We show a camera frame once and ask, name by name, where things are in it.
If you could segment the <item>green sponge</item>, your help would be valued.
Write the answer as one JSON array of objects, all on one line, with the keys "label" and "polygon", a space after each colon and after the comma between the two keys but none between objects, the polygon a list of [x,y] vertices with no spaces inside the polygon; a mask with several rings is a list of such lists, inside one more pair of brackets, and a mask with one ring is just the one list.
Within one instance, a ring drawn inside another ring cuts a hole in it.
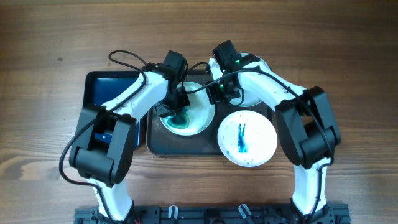
[{"label": "green sponge", "polygon": [[190,122],[186,109],[174,111],[171,116],[166,118],[166,121],[170,127],[177,129],[188,128]]}]

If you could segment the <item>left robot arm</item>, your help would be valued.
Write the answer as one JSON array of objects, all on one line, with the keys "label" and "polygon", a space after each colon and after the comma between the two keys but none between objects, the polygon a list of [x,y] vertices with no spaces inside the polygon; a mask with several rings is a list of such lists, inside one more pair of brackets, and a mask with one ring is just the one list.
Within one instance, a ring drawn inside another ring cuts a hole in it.
[{"label": "left robot arm", "polygon": [[189,105],[179,86],[187,71],[183,55],[169,51],[162,63],[138,68],[138,79],[119,96],[102,106],[88,104],[81,109],[58,168],[67,182],[95,190],[96,221],[134,221],[134,202],[124,178],[132,163],[136,124],[155,105],[161,117],[175,116]]}]

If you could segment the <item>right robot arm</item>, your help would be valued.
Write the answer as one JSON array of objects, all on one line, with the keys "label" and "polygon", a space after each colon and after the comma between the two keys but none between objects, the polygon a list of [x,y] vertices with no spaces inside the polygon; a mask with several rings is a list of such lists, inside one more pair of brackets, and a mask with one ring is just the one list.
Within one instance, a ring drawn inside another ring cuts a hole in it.
[{"label": "right robot arm", "polygon": [[326,206],[326,170],[341,142],[326,93],[319,86],[306,89],[288,82],[258,56],[239,53],[229,40],[218,44],[212,54],[213,81],[206,85],[210,103],[242,99],[248,91],[273,110],[280,145],[295,166],[294,209],[307,223],[314,221]]}]

